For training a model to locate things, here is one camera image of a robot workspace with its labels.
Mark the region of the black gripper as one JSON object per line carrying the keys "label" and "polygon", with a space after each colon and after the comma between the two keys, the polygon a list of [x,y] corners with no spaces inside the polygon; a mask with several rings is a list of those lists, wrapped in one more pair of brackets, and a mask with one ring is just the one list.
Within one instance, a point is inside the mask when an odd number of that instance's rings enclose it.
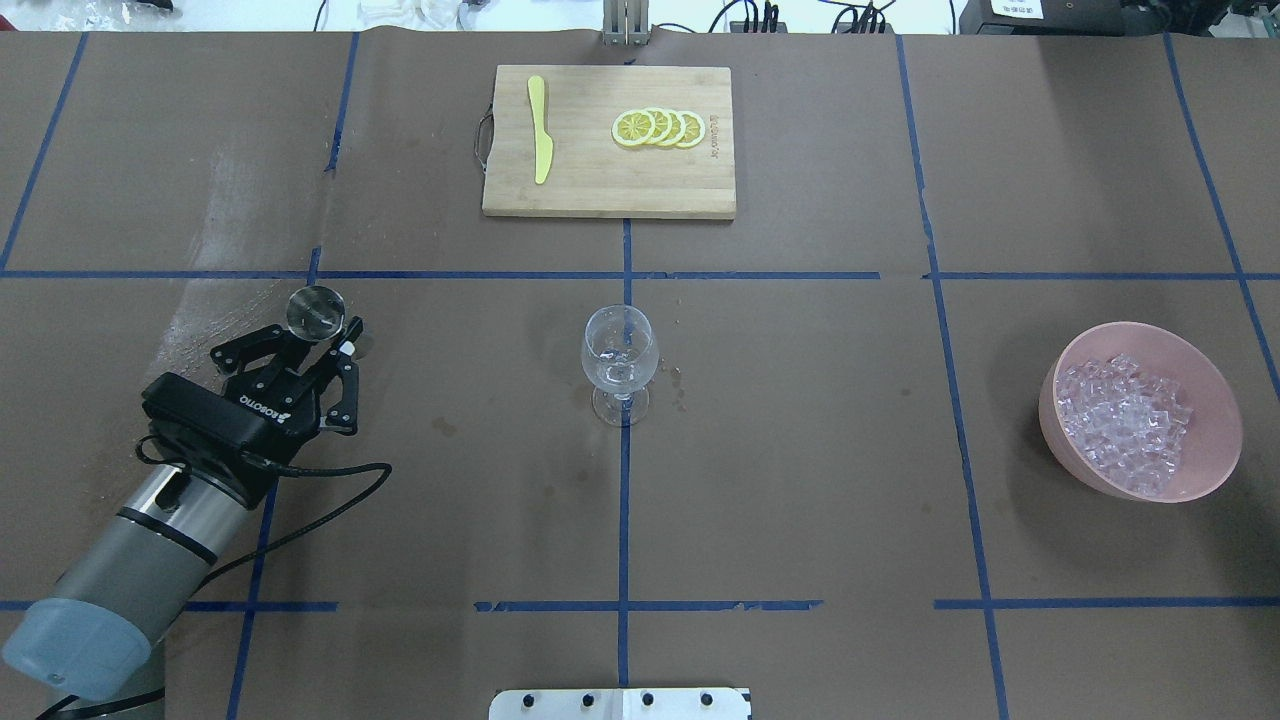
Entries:
{"label": "black gripper", "polygon": [[[265,418],[282,437],[311,441],[323,430],[340,436],[358,432],[358,364],[356,341],[364,319],[355,316],[332,342],[319,364],[300,374],[300,340],[282,325],[266,325],[210,351],[223,375],[221,395]],[[338,400],[323,411],[328,386],[340,386]]]}

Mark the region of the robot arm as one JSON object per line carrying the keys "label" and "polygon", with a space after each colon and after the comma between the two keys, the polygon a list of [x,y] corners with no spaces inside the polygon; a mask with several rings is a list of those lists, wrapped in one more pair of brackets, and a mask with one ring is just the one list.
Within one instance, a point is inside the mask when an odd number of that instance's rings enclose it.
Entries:
{"label": "robot arm", "polygon": [[276,483],[332,475],[293,461],[323,432],[357,432],[362,333],[361,318],[346,322],[311,360],[312,340],[268,325],[211,350],[220,391],[173,372],[151,382],[143,442],[156,455],[134,448],[150,475],[24,611],[4,661],[81,701],[118,696],[191,597],[241,565],[221,556]]}

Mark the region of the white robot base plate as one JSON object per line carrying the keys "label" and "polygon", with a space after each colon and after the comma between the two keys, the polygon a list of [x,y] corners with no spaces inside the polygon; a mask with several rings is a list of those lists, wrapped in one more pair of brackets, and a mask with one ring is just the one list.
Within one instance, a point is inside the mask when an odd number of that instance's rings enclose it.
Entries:
{"label": "white robot base plate", "polygon": [[750,693],[731,687],[502,691],[489,719],[751,719]]}

